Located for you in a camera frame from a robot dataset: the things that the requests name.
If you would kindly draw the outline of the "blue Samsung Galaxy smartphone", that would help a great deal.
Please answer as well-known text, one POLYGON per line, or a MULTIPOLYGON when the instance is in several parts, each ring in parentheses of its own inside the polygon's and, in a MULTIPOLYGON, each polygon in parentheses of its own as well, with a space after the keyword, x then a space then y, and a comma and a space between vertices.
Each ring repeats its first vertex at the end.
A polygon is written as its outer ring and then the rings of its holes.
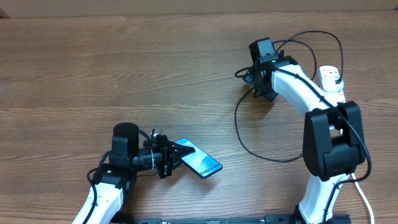
POLYGON ((177 144, 194 148, 195 152, 181 158, 182 162, 202 179, 219 172, 223 165, 200 149, 187 138, 176 140, 177 144))

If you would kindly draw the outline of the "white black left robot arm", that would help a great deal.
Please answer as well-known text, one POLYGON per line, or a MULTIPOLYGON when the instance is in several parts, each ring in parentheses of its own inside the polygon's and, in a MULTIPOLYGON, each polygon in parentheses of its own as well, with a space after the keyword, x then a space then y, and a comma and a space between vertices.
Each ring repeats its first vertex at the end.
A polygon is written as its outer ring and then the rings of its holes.
POLYGON ((110 223, 135 186, 139 172, 156 170, 164 179, 182 163, 182 157, 194 152, 193 147, 169 141, 165 135, 148 135, 134 123, 115 125, 111 150, 86 175, 91 188, 73 222, 110 223))

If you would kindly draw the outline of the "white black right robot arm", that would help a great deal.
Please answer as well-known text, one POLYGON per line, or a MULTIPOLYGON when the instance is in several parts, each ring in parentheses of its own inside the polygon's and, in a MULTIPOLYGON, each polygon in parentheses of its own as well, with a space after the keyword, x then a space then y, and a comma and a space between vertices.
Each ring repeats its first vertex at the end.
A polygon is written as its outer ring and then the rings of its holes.
POLYGON ((302 154, 310 173, 303 199, 291 215, 268 214, 265 223, 351 223, 350 216, 333 214, 344 184, 369 177, 372 163, 364 142, 359 105, 346 101, 343 71, 331 65, 315 67, 318 84, 270 38, 249 45, 250 67, 235 77, 252 86, 255 98, 273 101, 279 95, 304 118, 302 154))

